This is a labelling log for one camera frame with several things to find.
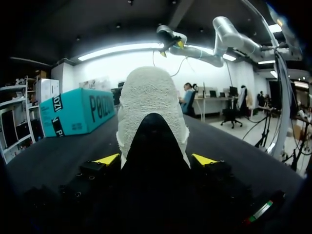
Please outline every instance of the ceiling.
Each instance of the ceiling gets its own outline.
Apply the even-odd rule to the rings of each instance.
[[[241,0],[133,0],[132,5],[127,0],[31,2],[36,7],[28,6],[23,30],[9,55],[48,64],[111,45],[156,41],[160,23],[186,34],[189,43],[213,47],[212,21],[217,16],[228,17],[240,33],[257,43],[270,42],[260,20]],[[264,1],[250,2],[274,24]],[[284,40],[281,33],[275,36]]]

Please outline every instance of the ceiling light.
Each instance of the ceiling light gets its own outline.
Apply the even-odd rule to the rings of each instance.
[[[270,71],[270,73],[272,74],[272,76],[274,76],[275,78],[277,78],[276,71]]]
[[[194,45],[187,45],[187,46],[205,51],[210,55],[213,55],[214,53],[214,51],[209,48],[204,48],[204,47],[199,47],[199,46],[194,46]],[[139,43],[139,44],[122,45],[122,46],[115,46],[115,47],[95,51],[90,54],[81,56],[78,59],[80,61],[86,61],[88,59],[93,59],[95,57],[108,55],[108,54],[112,54],[116,52],[127,52],[127,51],[132,51],[132,50],[144,50],[144,49],[161,49],[161,48],[163,48],[163,44],[158,44],[158,43]],[[224,54],[223,58],[229,61],[236,60],[235,57],[227,55],[227,54]]]
[[[304,83],[304,82],[295,81],[294,85],[296,87],[300,87],[300,88],[304,88],[304,89],[308,89],[309,88],[309,84],[308,83]]]
[[[206,53],[210,54],[210,55],[213,55],[214,54],[214,50],[212,49],[209,49],[209,48],[204,48],[204,47],[200,47],[200,46],[195,46],[195,45],[186,45],[188,47],[192,47],[192,48],[195,48],[195,49],[198,49],[198,50],[202,50],[202,51],[205,51]],[[227,54],[224,54],[223,55],[223,58],[228,60],[228,61],[235,61],[236,58],[231,56],[231,55],[227,55]]]
[[[268,63],[275,63],[275,60],[261,61],[258,64],[268,64]]]
[[[282,28],[281,28],[281,26],[279,26],[278,24],[273,24],[273,25],[270,25],[270,26],[269,26],[269,30],[270,30],[272,33],[278,33],[278,32],[281,32],[281,31],[282,31]]]
[[[112,54],[116,52],[126,52],[126,51],[144,50],[144,49],[161,49],[162,47],[163,47],[163,44],[158,44],[158,43],[140,43],[140,44],[131,44],[131,45],[121,45],[121,46],[115,46],[115,47],[95,51],[90,54],[81,56],[78,59],[80,61],[85,61],[85,60],[92,59],[98,56],[108,55],[108,54]]]

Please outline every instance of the man sitting at desk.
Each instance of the man sitting at desk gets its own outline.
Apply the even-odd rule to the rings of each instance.
[[[192,89],[192,85],[190,83],[186,83],[184,85],[185,95],[184,98],[179,97],[179,103],[181,104],[182,112],[187,114],[188,106],[192,97],[192,93],[194,92]]]

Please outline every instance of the tripod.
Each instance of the tripod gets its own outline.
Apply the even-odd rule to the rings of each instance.
[[[254,145],[255,147],[259,148],[260,146],[265,147],[265,144],[267,143],[267,139],[268,139],[268,134],[270,132],[270,122],[271,122],[271,111],[268,110],[267,111],[267,116],[265,118],[265,123],[264,123],[264,129],[262,132],[262,137],[261,139],[257,142],[256,145]]]

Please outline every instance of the ceiling beam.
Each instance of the ceiling beam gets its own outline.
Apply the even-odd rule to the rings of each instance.
[[[171,19],[169,20],[168,26],[175,30],[180,24],[181,20],[185,16],[188,9],[193,4],[194,0],[181,0],[176,7],[175,11],[172,14]]]

